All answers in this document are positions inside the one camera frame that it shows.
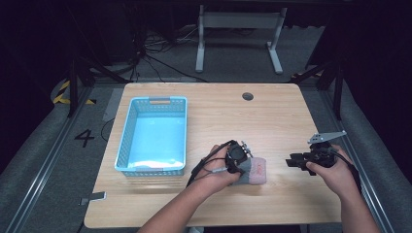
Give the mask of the small metal bracket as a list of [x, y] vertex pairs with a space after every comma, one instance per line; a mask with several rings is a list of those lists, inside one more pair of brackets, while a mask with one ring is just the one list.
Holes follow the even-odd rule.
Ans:
[[85, 206], [89, 202], [104, 200], [105, 198], [106, 198], [106, 192], [105, 191], [91, 193], [91, 194], [89, 194], [88, 197], [81, 197], [79, 205], [80, 206]]

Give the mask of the person's left hand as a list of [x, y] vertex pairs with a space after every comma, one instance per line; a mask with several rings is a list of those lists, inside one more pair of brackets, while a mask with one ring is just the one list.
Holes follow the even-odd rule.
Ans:
[[231, 174], [227, 170], [220, 173], [211, 173], [213, 169], [226, 167], [224, 159], [227, 149], [228, 146], [214, 145], [211, 150], [212, 155], [206, 159], [205, 164], [190, 186], [199, 189], [201, 194], [210, 196], [237, 182], [240, 178], [239, 173]]

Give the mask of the black metal stand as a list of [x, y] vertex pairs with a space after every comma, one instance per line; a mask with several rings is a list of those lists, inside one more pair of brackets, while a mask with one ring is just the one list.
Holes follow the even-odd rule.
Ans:
[[70, 88], [70, 110], [69, 110], [69, 117], [72, 117], [74, 113], [77, 111], [80, 98], [78, 92], [78, 81], [85, 87], [93, 87], [95, 84], [95, 78], [92, 75], [90, 69], [97, 70], [105, 77], [112, 79], [117, 83], [129, 83], [128, 80], [122, 78], [120, 75], [110, 71], [109, 69], [105, 68], [103, 65], [98, 64], [95, 61], [92, 61], [90, 58], [76, 56], [71, 63], [69, 69], [69, 88]]
[[341, 100], [343, 91], [343, 68], [338, 61], [329, 61], [324, 64], [315, 66], [312, 69], [305, 71], [302, 74], [293, 74], [289, 83], [299, 84], [310, 77], [320, 73], [316, 87], [318, 90], [328, 90], [330, 85], [334, 83], [332, 110], [338, 120], [341, 120]]

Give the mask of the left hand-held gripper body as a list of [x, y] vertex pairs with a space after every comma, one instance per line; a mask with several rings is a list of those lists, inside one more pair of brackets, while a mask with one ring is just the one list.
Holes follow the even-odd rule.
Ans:
[[253, 158], [253, 155], [247, 144], [244, 141], [241, 143], [231, 141], [224, 159], [227, 171], [231, 174], [243, 174], [239, 171], [238, 166], [245, 162], [248, 158]]

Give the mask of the grey floor tape strip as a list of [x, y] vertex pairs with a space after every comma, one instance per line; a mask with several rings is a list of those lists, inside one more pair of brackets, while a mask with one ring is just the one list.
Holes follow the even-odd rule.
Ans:
[[112, 118], [114, 118], [116, 116], [122, 93], [123, 93], [122, 88], [114, 88], [113, 89], [111, 97], [108, 101], [106, 110], [105, 110], [104, 115], [102, 117], [103, 121], [107, 122], [107, 121], [111, 120]]

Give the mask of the person's right hand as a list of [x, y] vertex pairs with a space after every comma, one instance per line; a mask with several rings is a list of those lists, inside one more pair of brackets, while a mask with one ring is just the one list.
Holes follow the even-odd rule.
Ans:
[[337, 158], [330, 168], [314, 162], [307, 162], [306, 167], [319, 175], [342, 201], [354, 200], [355, 196], [360, 194], [348, 164], [341, 158]]

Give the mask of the grey pink glove red label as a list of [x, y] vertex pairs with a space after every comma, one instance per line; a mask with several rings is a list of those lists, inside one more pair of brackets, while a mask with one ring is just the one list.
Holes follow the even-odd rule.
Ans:
[[248, 168], [242, 176], [246, 175], [251, 177], [266, 177], [266, 160], [264, 158], [248, 158], [245, 162], [248, 163]]

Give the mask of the white metal desk frame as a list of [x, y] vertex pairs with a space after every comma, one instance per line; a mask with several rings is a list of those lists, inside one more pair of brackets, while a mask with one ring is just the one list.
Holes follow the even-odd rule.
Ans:
[[275, 73], [281, 75], [283, 68], [276, 51], [280, 34], [287, 15], [287, 8], [282, 8], [276, 13], [233, 13], [233, 12], [209, 12], [204, 5], [199, 7], [198, 16], [198, 47], [195, 62], [195, 72], [202, 73], [204, 68], [206, 28], [249, 28], [249, 29], [273, 29], [274, 35], [271, 41], [266, 43], [272, 66]]

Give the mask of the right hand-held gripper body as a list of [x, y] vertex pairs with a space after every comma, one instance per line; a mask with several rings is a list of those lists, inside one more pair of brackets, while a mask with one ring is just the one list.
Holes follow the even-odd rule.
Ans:
[[306, 161], [310, 161], [321, 165], [325, 168], [332, 167], [338, 158], [345, 158], [337, 152], [337, 150], [329, 142], [346, 135], [346, 131], [315, 133], [309, 140], [310, 152], [305, 156]]

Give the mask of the aluminium floor rail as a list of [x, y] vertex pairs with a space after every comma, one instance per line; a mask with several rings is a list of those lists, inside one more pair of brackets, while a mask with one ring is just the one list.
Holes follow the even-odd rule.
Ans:
[[69, 106], [54, 107], [0, 175], [0, 233], [21, 231], [91, 92], [91, 87], [80, 91], [78, 98], [81, 104], [70, 117]]
[[[333, 100], [329, 96], [327, 91], [320, 91], [319, 92], [320, 98], [322, 99], [327, 114], [331, 118], [331, 121], [334, 127], [338, 131], [344, 131], [345, 127], [341, 120], [337, 119], [333, 109]], [[372, 185], [369, 177], [365, 173], [363, 166], [361, 165], [361, 161], [358, 157], [358, 154], [349, 138], [349, 135], [338, 137], [339, 144], [343, 147], [344, 151], [350, 156], [352, 161], [354, 162], [356, 168], [359, 170], [360, 174], [360, 185], [361, 185], [361, 194], [365, 199], [365, 202], [375, 220], [378, 222], [378, 226], [380, 227], [382, 233], [395, 233], [392, 224], [389, 221], [389, 218], [379, 200], [379, 197], [376, 193], [374, 186]]]

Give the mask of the light blue plastic basket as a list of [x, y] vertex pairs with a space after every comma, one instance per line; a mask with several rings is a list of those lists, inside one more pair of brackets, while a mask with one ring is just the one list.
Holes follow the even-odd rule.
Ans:
[[182, 176], [186, 167], [188, 100], [134, 97], [125, 118], [115, 169], [127, 177]]

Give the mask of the yellow black hazard tape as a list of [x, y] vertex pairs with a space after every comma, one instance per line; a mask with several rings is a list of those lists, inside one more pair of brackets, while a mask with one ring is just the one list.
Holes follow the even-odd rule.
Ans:
[[[52, 102], [54, 104], [61, 103], [61, 104], [70, 104], [71, 101], [69, 98], [64, 98], [64, 93], [66, 89], [69, 87], [70, 82], [65, 81], [62, 86], [60, 87], [59, 91], [57, 92], [56, 96], [53, 98]], [[96, 104], [97, 101], [95, 99], [87, 99], [86, 104], [87, 105], [94, 105]]]

